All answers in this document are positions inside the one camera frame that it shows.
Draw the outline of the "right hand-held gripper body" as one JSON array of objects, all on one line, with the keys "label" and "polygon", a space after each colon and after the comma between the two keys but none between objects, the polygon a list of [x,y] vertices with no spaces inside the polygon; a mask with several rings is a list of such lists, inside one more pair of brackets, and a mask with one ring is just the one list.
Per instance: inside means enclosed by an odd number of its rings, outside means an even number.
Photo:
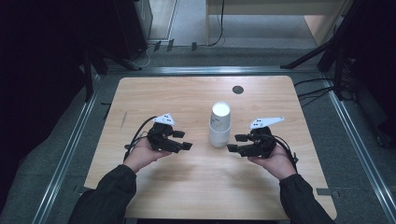
[{"label": "right hand-held gripper body", "polygon": [[246,157],[268,158],[276,146],[276,139],[272,135],[269,126],[283,121],[283,117],[275,118],[255,118],[250,124],[250,133],[247,140],[252,144],[245,149]]}]

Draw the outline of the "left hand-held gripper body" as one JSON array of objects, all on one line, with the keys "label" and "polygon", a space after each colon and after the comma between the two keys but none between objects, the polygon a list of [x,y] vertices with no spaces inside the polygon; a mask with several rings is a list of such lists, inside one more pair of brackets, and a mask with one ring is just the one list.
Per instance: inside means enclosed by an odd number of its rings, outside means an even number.
[{"label": "left hand-held gripper body", "polygon": [[171,141],[174,140],[170,139],[170,136],[172,136],[174,131],[173,126],[175,125],[175,121],[171,114],[163,114],[159,117],[153,118],[152,121],[154,124],[147,134],[147,139],[151,147],[154,150],[171,152]]}]

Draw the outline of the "stack of white paper cups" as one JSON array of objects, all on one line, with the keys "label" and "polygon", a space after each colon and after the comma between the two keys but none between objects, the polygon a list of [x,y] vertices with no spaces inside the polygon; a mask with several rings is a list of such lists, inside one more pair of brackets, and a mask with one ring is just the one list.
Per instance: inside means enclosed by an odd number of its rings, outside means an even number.
[{"label": "stack of white paper cups", "polygon": [[213,147],[225,147],[229,142],[230,130],[230,106],[224,102],[214,103],[209,120],[209,143]]}]

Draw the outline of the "person's right hand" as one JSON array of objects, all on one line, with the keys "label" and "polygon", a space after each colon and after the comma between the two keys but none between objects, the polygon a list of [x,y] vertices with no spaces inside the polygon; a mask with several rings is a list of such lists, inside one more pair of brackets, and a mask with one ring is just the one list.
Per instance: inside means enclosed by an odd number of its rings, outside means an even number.
[{"label": "person's right hand", "polygon": [[276,146],[268,158],[248,157],[247,159],[267,170],[278,180],[297,174],[286,151],[280,146]]}]

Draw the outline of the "person's left hand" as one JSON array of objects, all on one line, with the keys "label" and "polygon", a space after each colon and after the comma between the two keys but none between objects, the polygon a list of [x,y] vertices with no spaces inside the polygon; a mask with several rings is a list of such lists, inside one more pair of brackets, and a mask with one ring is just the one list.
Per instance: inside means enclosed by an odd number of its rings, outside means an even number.
[{"label": "person's left hand", "polygon": [[170,152],[163,150],[154,150],[147,138],[140,139],[134,148],[131,150],[129,156],[123,162],[133,172],[137,173],[142,168],[155,162],[160,158],[169,156]]}]

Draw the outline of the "grey floor tape strip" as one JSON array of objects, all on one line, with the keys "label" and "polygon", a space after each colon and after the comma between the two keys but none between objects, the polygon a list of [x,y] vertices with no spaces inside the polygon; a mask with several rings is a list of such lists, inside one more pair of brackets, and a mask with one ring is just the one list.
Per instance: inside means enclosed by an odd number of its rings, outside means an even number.
[{"label": "grey floor tape strip", "polygon": [[317,194],[321,196],[331,196],[334,199],[338,199],[340,197],[337,190],[316,188],[316,191]]}]

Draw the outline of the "black metal stand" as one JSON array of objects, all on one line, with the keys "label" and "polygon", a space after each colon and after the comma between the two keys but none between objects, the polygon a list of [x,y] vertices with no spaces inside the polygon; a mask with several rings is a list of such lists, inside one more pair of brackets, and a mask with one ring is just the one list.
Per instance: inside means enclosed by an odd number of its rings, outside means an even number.
[{"label": "black metal stand", "polygon": [[104,75],[108,71],[104,58],[108,58],[128,70],[139,71],[142,69],[141,66],[131,65],[130,63],[127,63],[123,59],[113,55],[112,53],[103,48],[96,46],[85,48],[85,50],[83,51],[83,72],[85,77],[86,90],[85,102],[88,102],[94,94],[92,82],[92,67],[94,67],[96,70]]}]

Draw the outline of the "black tripod stand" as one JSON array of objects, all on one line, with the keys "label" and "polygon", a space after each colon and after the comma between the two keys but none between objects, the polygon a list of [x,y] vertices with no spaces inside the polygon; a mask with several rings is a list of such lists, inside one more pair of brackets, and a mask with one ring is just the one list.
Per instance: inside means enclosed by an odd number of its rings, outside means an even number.
[{"label": "black tripod stand", "polygon": [[327,42],[306,53],[297,60],[281,65],[280,68],[294,69],[300,64],[322,53],[319,63],[317,64],[317,69],[319,72],[327,72],[332,64],[335,63],[332,91],[339,100],[344,100],[342,96],[342,75],[347,45],[352,41],[354,26],[358,23],[359,12],[362,10],[364,1],[365,0],[353,0],[351,8],[347,11],[336,33]]}]

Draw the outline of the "black computer tower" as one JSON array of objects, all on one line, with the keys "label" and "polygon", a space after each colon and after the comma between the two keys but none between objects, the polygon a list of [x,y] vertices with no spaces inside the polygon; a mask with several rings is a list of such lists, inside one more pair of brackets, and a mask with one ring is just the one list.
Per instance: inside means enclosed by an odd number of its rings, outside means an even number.
[{"label": "black computer tower", "polygon": [[153,15],[149,0],[114,0],[127,59],[132,60],[148,48]]}]

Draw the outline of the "light wooden desk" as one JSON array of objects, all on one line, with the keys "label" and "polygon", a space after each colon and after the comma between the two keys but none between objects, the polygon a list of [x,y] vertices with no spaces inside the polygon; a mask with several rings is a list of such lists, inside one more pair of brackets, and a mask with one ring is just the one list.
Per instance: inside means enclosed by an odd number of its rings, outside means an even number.
[{"label": "light wooden desk", "polygon": [[317,45],[323,44],[353,0],[205,0],[206,38],[209,16],[220,15],[303,15]]}]

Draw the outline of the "dark curtain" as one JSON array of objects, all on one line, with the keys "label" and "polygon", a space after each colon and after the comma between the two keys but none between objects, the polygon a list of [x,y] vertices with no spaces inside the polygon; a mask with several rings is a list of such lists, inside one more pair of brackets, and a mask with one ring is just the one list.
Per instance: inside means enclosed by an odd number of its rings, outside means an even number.
[{"label": "dark curtain", "polygon": [[396,0],[354,0],[346,55],[378,144],[396,148]]},{"label": "dark curtain", "polygon": [[21,160],[45,141],[76,94],[89,20],[106,0],[0,0],[0,213]]}]

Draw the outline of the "metal floor rail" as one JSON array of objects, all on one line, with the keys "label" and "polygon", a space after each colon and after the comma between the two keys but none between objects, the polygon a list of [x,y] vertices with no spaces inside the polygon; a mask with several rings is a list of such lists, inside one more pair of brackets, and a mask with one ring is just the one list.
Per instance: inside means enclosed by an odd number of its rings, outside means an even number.
[{"label": "metal floor rail", "polygon": [[81,184],[81,173],[77,172],[76,175],[73,175],[70,168],[78,151],[80,139],[96,103],[103,79],[100,75],[93,77],[94,91],[92,97],[83,104],[78,114],[76,124],[67,139],[61,158],[45,188],[44,195],[39,201],[31,224],[66,224],[75,206],[77,197],[84,189]]},{"label": "metal floor rail", "polygon": [[181,66],[181,67],[149,67],[142,70],[127,70],[126,68],[114,67],[108,70],[110,75],[121,74],[122,76],[253,76],[271,74],[294,74],[294,73],[317,73],[314,65],[301,66],[293,69],[275,66]]},{"label": "metal floor rail", "polygon": [[375,192],[375,196],[378,199],[389,224],[396,224],[396,200],[393,198],[389,187],[369,154],[369,150],[363,142],[362,135],[359,133],[351,115],[347,111],[345,102],[340,101],[333,92],[330,93],[330,99],[343,123],[348,138],[357,157],[359,158],[361,166],[368,177],[368,180]]}]

